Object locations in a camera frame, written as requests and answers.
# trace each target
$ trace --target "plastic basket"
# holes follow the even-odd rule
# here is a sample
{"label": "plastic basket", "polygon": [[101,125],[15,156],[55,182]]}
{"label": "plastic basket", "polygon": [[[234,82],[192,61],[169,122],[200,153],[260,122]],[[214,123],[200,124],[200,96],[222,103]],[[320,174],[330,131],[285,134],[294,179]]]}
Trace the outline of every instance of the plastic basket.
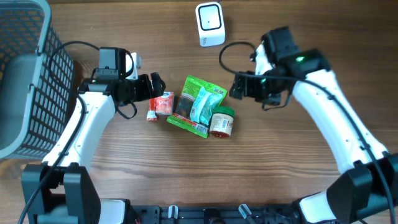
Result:
{"label": "plastic basket", "polygon": [[[49,76],[49,56],[62,44],[44,0],[0,0],[0,159],[41,159],[67,121],[70,95]],[[73,88],[73,61],[66,50],[52,71]]]}

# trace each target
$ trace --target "gray basket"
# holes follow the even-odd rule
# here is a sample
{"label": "gray basket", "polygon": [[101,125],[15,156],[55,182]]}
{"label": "gray basket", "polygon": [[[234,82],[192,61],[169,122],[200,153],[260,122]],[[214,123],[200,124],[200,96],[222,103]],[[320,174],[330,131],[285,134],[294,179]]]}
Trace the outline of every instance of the gray basket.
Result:
{"label": "gray basket", "polygon": [[[48,68],[60,44],[46,1],[0,0],[0,158],[41,159],[60,138],[71,97]],[[54,57],[51,69],[73,88],[66,50]]]}

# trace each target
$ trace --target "jar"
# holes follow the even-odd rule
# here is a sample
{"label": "jar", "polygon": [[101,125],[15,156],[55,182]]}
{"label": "jar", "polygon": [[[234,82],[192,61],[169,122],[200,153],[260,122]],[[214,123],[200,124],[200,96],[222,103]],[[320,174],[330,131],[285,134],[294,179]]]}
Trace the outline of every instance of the jar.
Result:
{"label": "jar", "polygon": [[226,106],[217,106],[211,117],[210,134],[219,138],[230,137],[234,117],[234,109]]}

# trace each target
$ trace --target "green lid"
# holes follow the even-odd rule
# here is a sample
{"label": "green lid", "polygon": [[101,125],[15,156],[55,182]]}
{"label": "green lid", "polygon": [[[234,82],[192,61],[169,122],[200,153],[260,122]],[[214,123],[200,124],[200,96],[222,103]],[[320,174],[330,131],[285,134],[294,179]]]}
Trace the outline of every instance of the green lid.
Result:
{"label": "green lid", "polygon": [[226,107],[226,106],[217,106],[214,108],[213,114],[215,113],[223,113],[230,115],[231,117],[235,117],[235,111],[232,108]]}

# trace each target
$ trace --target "wooden surface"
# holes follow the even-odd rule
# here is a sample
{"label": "wooden surface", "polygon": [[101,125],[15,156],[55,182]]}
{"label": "wooden surface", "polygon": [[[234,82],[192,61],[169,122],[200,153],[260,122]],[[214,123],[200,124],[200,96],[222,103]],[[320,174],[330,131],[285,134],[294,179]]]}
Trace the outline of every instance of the wooden surface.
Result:
{"label": "wooden surface", "polygon": [[[199,45],[199,2],[52,5],[60,38],[115,46],[142,55],[139,73],[159,72],[179,94],[187,75],[229,89],[233,76],[218,65],[222,46]],[[347,99],[391,153],[398,152],[398,5],[394,1],[223,1],[226,42],[259,44],[270,29],[289,25],[302,49],[318,47],[330,60]],[[68,48],[87,76],[98,55]],[[236,47],[225,62],[254,69],[250,50]],[[102,198],[134,205],[262,205],[289,203],[325,190],[339,176],[323,136],[293,100],[263,112],[253,99],[226,98],[236,110],[229,139],[203,139],[167,123],[146,121],[148,102],[126,121],[107,125],[90,170]],[[27,162],[0,162],[0,223],[15,223],[24,206],[21,172]],[[368,218],[387,223],[387,212]]]}

